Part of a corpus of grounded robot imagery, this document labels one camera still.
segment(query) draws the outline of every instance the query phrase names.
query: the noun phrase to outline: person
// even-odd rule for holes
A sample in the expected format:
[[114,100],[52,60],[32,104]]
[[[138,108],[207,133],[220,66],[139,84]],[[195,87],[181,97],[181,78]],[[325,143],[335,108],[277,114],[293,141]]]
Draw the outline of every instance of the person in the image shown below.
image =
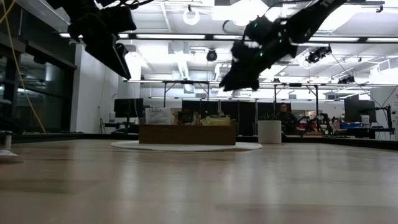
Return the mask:
[[294,134],[296,131],[297,118],[287,111],[286,103],[282,103],[279,109],[280,112],[277,114],[277,117],[282,123],[282,130],[284,130],[286,134]]

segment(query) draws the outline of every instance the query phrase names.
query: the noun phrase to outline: wooden box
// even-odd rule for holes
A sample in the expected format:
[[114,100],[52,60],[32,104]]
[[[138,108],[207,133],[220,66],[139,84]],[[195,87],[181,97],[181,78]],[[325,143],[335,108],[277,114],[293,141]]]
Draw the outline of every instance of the wooden box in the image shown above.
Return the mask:
[[232,126],[140,125],[141,144],[195,144],[234,146]]

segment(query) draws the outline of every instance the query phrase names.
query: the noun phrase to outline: yellow cable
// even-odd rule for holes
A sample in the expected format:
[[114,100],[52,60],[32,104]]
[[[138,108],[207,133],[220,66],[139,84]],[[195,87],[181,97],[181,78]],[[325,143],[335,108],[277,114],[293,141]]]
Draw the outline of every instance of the yellow cable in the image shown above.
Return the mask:
[[40,127],[42,128],[43,133],[45,133],[45,129],[44,129],[44,127],[43,127],[43,124],[42,124],[42,122],[41,122],[39,116],[37,116],[37,113],[36,113],[36,111],[35,111],[35,108],[33,107],[32,103],[30,102],[29,95],[27,94],[27,91],[26,91],[26,88],[25,88],[25,84],[24,84],[24,79],[22,78],[21,71],[19,70],[19,65],[18,65],[18,61],[17,61],[17,55],[15,54],[15,50],[14,50],[14,44],[12,43],[11,30],[10,30],[10,25],[9,25],[9,23],[8,23],[8,17],[7,17],[7,15],[8,15],[8,13],[9,13],[11,7],[14,5],[14,3],[15,3],[15,0],[12,1],[12,4],[11,4],[10,8],[8,9],[8,11],[6,10],[6,4],[5,4],[5,3],[2,4],[2,8],[4,9],[4,16],[3,16],[3,17],[6,18],[6,24],[7,24],[7,30],[8,30],[8,37],[10,38],[10,44],[11,44],[12,54],[13,54],[13,56],[14,56],[15,65],[16,65],[16,67],[17,67],[17,71],[18,71],[18,74],[19,74],[19,78],[21,79],[22,87],[24,88],[24,91],[25,91],[26,99],[27,99],[27,101],[29,102],[30,108],[32,108],[33,114],[35,115],[37,121],[39,122]]

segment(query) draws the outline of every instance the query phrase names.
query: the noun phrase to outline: white round mat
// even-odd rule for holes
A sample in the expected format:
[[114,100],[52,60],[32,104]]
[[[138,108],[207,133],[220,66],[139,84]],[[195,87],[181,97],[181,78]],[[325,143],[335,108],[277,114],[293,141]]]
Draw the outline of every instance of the white round mat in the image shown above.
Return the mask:
[[180,152],[203,152],[223,150],[255,150],[261,149],[262,145],[257,143],[237,142],[235,146],[200,146],[180,144],[139,144],[138,141],[112,142],[111,146],[122,149],[144,149],[155,151],[180,151]]

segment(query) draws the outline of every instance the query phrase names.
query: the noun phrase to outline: wooden table surface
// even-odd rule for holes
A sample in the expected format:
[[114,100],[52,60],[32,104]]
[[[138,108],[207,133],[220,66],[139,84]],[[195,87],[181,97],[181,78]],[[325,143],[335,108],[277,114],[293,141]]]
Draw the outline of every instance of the wooden table surface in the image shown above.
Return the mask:
[[18,144],[0,164],[1,224],[398,223],[398,153],[326,144],[249,152]]

